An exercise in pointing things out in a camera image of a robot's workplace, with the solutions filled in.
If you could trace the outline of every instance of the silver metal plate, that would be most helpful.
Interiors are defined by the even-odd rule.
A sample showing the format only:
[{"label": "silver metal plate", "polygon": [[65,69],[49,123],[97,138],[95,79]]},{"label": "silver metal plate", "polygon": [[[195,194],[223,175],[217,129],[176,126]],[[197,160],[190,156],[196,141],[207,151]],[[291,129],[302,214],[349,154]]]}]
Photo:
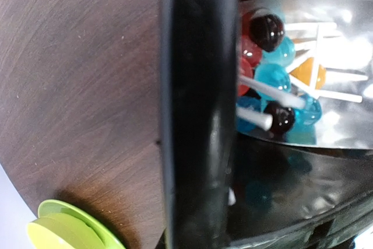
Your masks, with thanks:
[{"label": "silver metal plate", "polygon": [[[241,4],[241,14],[270,9],[286,24],[333,22],[336,30],[325,32],[333,44],[318,52],[327,71],[366,75],[367,80],[326,76],[322,90],[362,96],[360,103],[320,97],[323,116],[314,126],[295,127],[283,136],[255,129],[255,138],[293,146],[373,149],[373,0],[253,0]],[[288,31],[291,39],[316,40],[316,28]]]}]

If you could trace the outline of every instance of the wooden table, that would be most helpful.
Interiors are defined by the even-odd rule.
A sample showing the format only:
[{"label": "wooden table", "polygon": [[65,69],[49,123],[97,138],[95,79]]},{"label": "wooden table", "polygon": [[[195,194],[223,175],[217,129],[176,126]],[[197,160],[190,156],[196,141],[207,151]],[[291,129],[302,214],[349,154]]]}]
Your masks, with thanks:
[{"label": "wooden table", "polygon": [[130,248],[164,227],[158,0],[0,0],[0,162],[36,212],[48,198]]}]

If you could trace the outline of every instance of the blue lollipop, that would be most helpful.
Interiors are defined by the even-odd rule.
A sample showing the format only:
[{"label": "blue lollipop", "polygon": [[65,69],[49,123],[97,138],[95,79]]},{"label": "blue lollipop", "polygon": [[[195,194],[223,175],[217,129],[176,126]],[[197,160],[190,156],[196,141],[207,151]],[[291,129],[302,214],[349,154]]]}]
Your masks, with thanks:
[{"label": "blue lollipop", "polygon": [[293,41],[289,37],[285,37],[273,52],[263,51],[262,63],[279,64],[282,67],[287,67],[294,61],[295,53]]},{"label": "blue lollipop", "polygon": [[295,121],[301,125],[313,125],[321,119],[322,109],[317,99],[304,94],[300,96],[306,101],[304,109],[295,109]]},{"label": "blue lollipop", "polygon": [[[237,106],[243,107],[246,109],[251,109],[257,112],[260,112],[261,110],[261,102],[258,99],[255,99],[253,97],[248,97],[248,96],[241,96],[237,100]],[[247,133],[255,128],[255,125],[243,120],[241,118],[238,118],[237,120],[237,130],[244,134]]]},{"label": "blue lollipop", "polygon": [[[254,79],[288,93],[291,91],[289,75],[286,70],[278,64],[260,64],[255,70]],[[258,94],[264,100],[273,100],[273,98],[266,94],[261,92],[258,92]]]}]

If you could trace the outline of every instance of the brown wooden surface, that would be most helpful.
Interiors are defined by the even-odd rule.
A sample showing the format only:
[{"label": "brown wooden surface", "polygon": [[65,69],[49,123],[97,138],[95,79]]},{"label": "brown wooden surface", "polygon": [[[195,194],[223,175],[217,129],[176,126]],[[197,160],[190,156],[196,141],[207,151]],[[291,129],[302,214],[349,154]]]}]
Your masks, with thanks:
[{"label": "brown wooden surface", "polygon": [[163,231],[158,0],[0,0],[0,163],[130,248]]}]

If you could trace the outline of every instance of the yellow-green object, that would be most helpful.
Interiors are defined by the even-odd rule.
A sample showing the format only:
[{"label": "yellow-green object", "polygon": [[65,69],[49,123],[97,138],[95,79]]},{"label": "yellow-green object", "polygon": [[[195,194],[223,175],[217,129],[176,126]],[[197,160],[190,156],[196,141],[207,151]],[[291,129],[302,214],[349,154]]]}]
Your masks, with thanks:
[{"label": "yellow-green object", "polygon": [[83,221],[64,213],[49,213],[27,225],[36,249],[105,249],[97,234]]},{"label": "yellow-green object", "polygon": [[38,216],[27,227],[36,249],[125,249],[99,221],[66,202],[46,200]]}]

